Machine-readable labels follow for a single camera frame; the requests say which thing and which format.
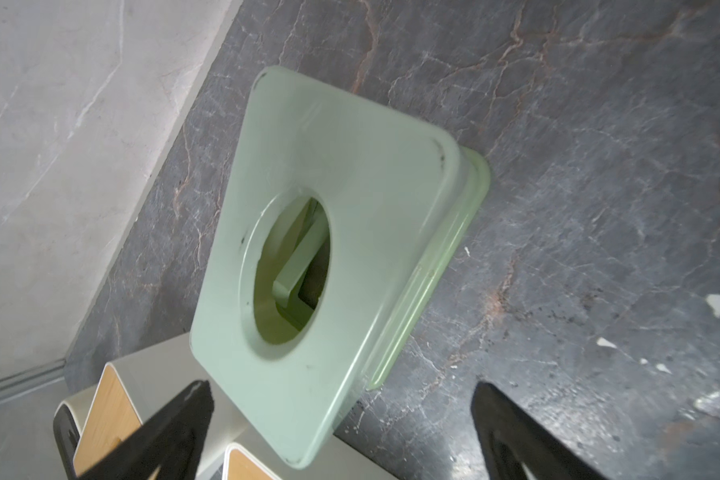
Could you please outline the cream box dark lid back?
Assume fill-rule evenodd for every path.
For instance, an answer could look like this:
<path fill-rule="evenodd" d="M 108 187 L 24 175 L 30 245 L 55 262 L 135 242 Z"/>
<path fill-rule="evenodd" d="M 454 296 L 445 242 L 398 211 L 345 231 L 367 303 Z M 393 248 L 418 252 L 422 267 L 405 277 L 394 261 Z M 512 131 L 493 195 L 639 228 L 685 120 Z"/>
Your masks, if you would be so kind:
<path fill-rule="evenodd" d="M 54 414 L 53 434 L 67 479 L 77 478 L 73 459 L 95 392 L 91 386 L 64 399 Z"/>

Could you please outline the bamboo-lid tissue box middle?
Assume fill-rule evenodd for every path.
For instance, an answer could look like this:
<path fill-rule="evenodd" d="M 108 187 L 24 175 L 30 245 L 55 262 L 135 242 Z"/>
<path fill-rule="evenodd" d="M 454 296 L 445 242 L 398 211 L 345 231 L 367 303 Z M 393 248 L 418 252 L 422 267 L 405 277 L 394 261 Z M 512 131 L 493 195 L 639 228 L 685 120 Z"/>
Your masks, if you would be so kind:
<path fill-rule="evenodd" d="M 227 446 L 222 478 L 392 480 L 394 476 L 335 436 L 328 439 L 310 465 L 294 469 L 255 430 L 247 430 Z"/>

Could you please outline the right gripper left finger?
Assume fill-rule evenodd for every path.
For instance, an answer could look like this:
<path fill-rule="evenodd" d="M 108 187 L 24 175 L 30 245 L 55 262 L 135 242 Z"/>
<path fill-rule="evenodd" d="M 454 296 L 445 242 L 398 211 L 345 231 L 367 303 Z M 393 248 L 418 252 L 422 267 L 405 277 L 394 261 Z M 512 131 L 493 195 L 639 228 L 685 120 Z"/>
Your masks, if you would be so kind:
<path fill-rule="evenodd" d="M 196 380 L 178 393 L 80 479 L 194 479 L 210 427 L 210 382 Z"/>

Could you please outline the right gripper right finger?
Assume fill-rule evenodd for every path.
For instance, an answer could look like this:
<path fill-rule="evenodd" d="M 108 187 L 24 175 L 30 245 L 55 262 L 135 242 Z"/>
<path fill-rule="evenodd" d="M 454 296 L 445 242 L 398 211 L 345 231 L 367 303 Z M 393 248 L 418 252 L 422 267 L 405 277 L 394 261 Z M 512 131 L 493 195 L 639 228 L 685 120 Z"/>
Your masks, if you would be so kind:
<path fill-rule="evenodd" d="M 476 385 L 470 411 L 491 479 L 604 477 L 492 383 Z"/>

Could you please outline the large white bamboo-lid tissue box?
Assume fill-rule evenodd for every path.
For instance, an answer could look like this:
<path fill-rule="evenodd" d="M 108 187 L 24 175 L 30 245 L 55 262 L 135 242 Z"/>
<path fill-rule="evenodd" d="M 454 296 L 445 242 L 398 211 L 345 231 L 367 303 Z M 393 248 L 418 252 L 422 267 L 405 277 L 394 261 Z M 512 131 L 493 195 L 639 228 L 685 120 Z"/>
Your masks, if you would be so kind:
<path fill-rule="evenodd" d="M 108 362 L 102 372 L 73 459 L 84 473 L 144 425 L 195 380 L 209 375 L 196 361 L 188 334 Z M 223 455 L 248 422 L 227 395 L 211 382 L 214 411 L 196 477 L 210 479 Z"/>

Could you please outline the green square tissue box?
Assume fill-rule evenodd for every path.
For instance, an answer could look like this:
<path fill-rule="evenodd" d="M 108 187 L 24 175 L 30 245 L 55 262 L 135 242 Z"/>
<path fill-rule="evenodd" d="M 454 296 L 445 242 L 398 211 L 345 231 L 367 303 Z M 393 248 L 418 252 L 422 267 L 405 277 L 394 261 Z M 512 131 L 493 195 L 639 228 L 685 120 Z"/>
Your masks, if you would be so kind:
<path fill-rule="evenodd" d="M 384 383 L 490 181 L 437 126 L 280 66 L 257 76 L 190 345 L 287 465 Z"/>

